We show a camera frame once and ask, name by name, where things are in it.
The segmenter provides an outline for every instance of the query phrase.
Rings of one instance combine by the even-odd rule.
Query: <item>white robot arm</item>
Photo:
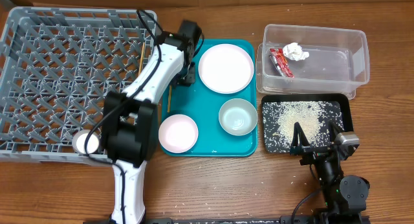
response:
[[[183,21],[177,34],[162,32],[156,40],[160,51],[155,47],[140,76],[121,94],[110,92],[105,98],[104,115],[116,110],[103,122],[100,142],[107,150],[108,158],[116,164],[113,166],[115,207],[108,223],[139,224],[145,219],[144,172],[158,145],[157,104],[171,82],[181,85],[193,83],[194,76],[188,74],[193,73],[191,61],[200,35],[201,29],[190,21]],[[156,67],[160,56],[162,60]],[[147,79],[141,92],[130,99]],[[126,100],[129,100],[127,105],[118,108]],[[136,124],[121,122],[120,117],[124,116],[135,117]],[[125,173],[125,181],[118,166]]]
[[[158,104],[170,81],[184,66],[184,53],[178,50],[177,47],[164,43],[160,45],[160,48],[162,61],[142,92],[134,97],[136,100],[150,100],[151,103]],[[127,96],[131,96],[148,77],[150,72],[155,68],[158,57],[159,52],[156,50],[141,75],[129,87],[124,89],[124,93]],[[116,164],[123,168],[125,172],[125,223],[139,224],[145,214],[144,196],[142,192],[144,191],[144,172],[147,161],[142,162],[139,168],[135,168],[132,163],[120,159],[116,161]],[[113,170],[115,175],[115,208],[111,219],[116,223],[122,223],[122,176],[120,175],[121,171],[116,166],[113,166]]]

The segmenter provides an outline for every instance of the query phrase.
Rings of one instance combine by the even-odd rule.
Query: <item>pink bowl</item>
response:
[[[186,115],[172,115],[161,123],[158,139],[171,153],[184,153],[197,142],[199,129],[194,120]]]

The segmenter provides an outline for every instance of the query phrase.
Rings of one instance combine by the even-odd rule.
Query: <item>teal tray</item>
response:
[[[171,115],[183,114],[191,117],[199,129],[199,138],[194,147],[184,153],[171,153],[171,156],[190,157],[247,157],[257,148],[257,126],[247,135],[233,136],[225,132],[219,123],[220,107],[232,98],[242,98],[256,105],[256,73],[252,81],[242,91],[223,95],[208,89],[200,79],[198,64],[202,54],[214,45],[229,43],[244,49],[254,60],[253,46],[241,39],[206,39],[199,52],[194,57],[195,83],[190,87],[178,86],[172,90],[170,112],[167,113],[168,89],[162,96],[162,120]]]

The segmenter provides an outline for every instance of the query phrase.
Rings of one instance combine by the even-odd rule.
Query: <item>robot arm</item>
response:
[[[152,104],[157,104],[162,94],[172,79],[181,71],[184,66],[184,53],[172,45],[162,44],[161,52],[164,55],[157,71],[146,84],[141,93],[135,96],[135,100],[149,100]],[[150,72],[155,68],[159,57],[156,50],[141,75],[129,86],[124,89],[127,97],[133,94],[142,82],[148,77]],[[143,200],[144,172],[147,161],[142,162],[139,168],[132,163],[121,159],[116,161],[125,172],[125,217],[127,224],[139,224],[145,215],[145,206]],[[121,171],[113,166],[115,175],[115,207],[111,219],[116,223],[122,223],[122,176]]]
[[[359,138],[353,131],[345,132],[331,120],[329,127],[332,143],[315,148],[308,143],[299,122],[295,123],[290,154],[302,156],[301,165],[315,165],[326,208],[316,209],[312,217],[296,219],[297,207],[292,216],[282,217],[286,223],[367,223],[361,212],[367,208],[369,182],[355,175],[344,176],[340,165],[340,161],[347,160],[359,147]]]
[[[144,221],[144,172],[158,145],[157,104],[169,84],[191,85],[193,79],[188,79],[187,75],[193,70],[191,61],[200,35],[201,29],[190,21],[183,21],[176,34],[162,32],[156,40],[161,51],[156,48],[140,76],[122,93],[110,92],[105,98],[103,115],[129,100],[122,109],[108,116],[102,125],[100,144],[106,149],[108,158],[125,173],[124,181],[119,168],[113,166],[115,207],[109,223],[123,223],[123,210],[126,224]],[[159,56],[162,61],[156,68]],[[154,70],[143,90],[129,99]],[[135,125],[120,121],[120,117],[135,117]]]

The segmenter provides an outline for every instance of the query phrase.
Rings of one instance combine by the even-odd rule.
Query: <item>white plate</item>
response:
[[[253,61],[241,47],[220,44],[208,49],[199,62],[201,81],[217,93],[232,94],[252,80]]]
[[[199,129],[194,120],[186,115],[172,115],[161,123],[158,139],[171,153],[184,153],[197,142]]]

